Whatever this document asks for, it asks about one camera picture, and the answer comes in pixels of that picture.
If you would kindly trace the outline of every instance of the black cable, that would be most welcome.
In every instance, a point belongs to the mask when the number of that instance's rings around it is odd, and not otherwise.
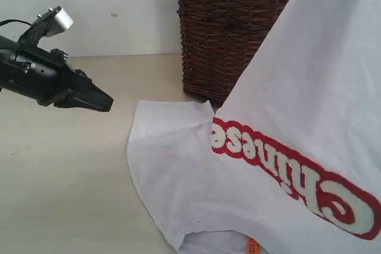
[[[9,23],[12,23],[12,22],[19,22],[19,23],[23,23],[23,24],[27,24],[27,25],[29,25],[29,26],[32,26],[32,24],[30,24],[30,23],[27,22],[27,21],[17,20],[17,19],[8,19],[8,20],[1,21],[1,22],[0,22],[0,27],[1,27],[1,26],[4,26],[4,25],[7,25],[7,24],[9,24]]]

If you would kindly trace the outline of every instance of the brown wicker basket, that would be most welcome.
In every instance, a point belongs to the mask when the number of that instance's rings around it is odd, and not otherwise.
[[[288,0],[179,0],[183,84],[222,103]]]

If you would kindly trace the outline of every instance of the white wall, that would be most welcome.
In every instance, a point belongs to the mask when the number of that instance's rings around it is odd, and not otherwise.
[[[60,48],[69,56],[180,52],[177,0],[0,0],[0,20],[34,21],[37,14],[58,5],[74,24],[41,41],[45,49]],[[0,35],[17,40],[26,27],[9,24],[0,27]]]

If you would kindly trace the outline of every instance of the table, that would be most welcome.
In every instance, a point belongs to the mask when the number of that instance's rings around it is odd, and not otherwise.
[[[110,113],[0,93],[0,251],[175,253],[140,201],[125,147],[139,99],[186,101],[180,55],[73,58]]]

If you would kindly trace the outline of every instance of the black robotic arm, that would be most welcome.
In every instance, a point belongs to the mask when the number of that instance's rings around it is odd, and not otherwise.
[[[35,99],[42,106],[110,111],[113,99],[83,71],[72,69],[65,52],[59,49],[47,52],[37,47],[42,37],[62,33],[72,24],[70,16],[56,7],[39,15],[18,42],[0,36],[0,91],[11,90]]]

